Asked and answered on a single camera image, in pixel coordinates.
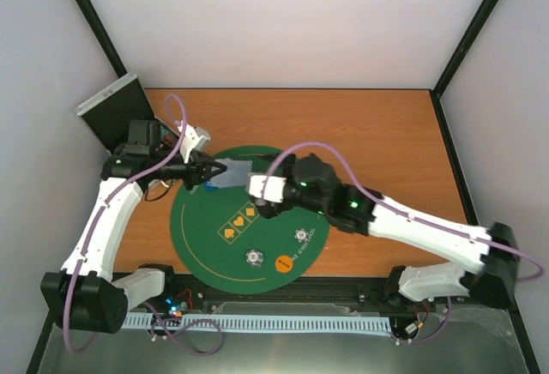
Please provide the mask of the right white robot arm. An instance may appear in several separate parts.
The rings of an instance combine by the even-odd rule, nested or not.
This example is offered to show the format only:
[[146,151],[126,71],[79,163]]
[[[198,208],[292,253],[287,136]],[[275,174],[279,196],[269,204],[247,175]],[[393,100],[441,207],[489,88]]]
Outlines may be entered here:
[[279,176],[248,175],[246,191],[262,217],[302,208],[342,232],[397,241],[444,259],[434,266],[393,268],[385,288],[388,297],[410,302],[469,297],[495,309],[514,305],[519,258],[509,226],[471,226],[413,210],[377,191],[342,182],[314,154],[303,159],[289,155],[281,166]]

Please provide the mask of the blue small blind button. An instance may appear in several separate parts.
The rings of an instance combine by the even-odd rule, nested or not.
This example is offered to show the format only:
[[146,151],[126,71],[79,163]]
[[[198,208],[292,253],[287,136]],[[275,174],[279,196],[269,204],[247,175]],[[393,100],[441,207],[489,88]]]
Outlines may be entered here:
[[205,189],[206,190],[210,190],[210,191],[214,191],[214,190],[218,190],[218,187],[211,183],[211,182],[207,182],[205,185],[204,185]]

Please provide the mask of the deck of playing cards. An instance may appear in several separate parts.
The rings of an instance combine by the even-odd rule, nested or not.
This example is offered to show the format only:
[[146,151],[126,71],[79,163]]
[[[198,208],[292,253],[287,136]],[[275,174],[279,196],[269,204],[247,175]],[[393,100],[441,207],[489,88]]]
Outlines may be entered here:
[[249,174],[252,171],[251,160],[233,160],[231,158],[217,159],[226,165],[226,172],[210,179],[218,189],[241,187],[248,184]]

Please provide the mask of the white blue chip stack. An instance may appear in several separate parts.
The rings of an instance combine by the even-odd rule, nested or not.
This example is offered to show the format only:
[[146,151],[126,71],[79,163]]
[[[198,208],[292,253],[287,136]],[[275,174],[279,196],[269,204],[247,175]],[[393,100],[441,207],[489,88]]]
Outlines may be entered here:
[[305,241],[307,241],[310,237],[310,234],[308,233],[307,230],[305,229],[298,229],[295,233],[294,233],[294,237],[295,239],[300,242],[300,243],[304,243]]
[[263,253],[255,249],[249,250],[246,252],[245,260],[251,267],[261,267],[263,263]]

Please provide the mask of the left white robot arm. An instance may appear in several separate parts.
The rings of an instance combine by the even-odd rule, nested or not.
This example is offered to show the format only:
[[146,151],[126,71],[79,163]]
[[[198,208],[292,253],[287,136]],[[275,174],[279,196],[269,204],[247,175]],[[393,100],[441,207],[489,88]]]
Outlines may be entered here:
[[177,143],[162,145],[160,122],[133,120],[129,138],[103,165],[99,194],[86,227],[60,271],[44,275],[40,290],[57,326],[114,334],[129,311],[151,299],[177,301],[171,266],[145,264],[119,280],[114,262],[136,206],[150,183],[180,180],[187,190],[226,171],[204,149],[209,133],[186,125]]

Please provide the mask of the orange big blind button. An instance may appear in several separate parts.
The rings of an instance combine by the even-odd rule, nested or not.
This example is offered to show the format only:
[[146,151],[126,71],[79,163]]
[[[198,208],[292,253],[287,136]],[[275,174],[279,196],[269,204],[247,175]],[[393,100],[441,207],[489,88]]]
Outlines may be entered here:
[[287,274],[293,270],[293,259],[286,255],[278,256],[274,265],[277,272]]

